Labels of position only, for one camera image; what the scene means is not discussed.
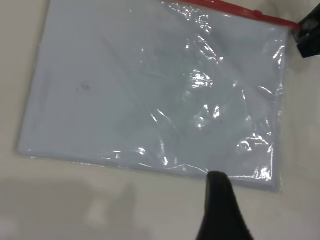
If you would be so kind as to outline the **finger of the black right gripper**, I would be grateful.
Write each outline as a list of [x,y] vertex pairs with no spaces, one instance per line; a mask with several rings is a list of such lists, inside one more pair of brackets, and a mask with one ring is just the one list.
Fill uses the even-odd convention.
[[299,35],[315,35],[320,33],[320,9],[315,8],[299,22]]
[[304,59],[317,56],[320,54],[320,38],[310,36],[302,38],[297,41],[297,48]]

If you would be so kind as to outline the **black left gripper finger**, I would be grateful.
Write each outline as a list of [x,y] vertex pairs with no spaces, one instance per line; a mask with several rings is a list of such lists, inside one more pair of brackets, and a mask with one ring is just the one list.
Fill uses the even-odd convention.
[[252,240],[228,176],[220,171],[207,174],[204,217],[198,240]]

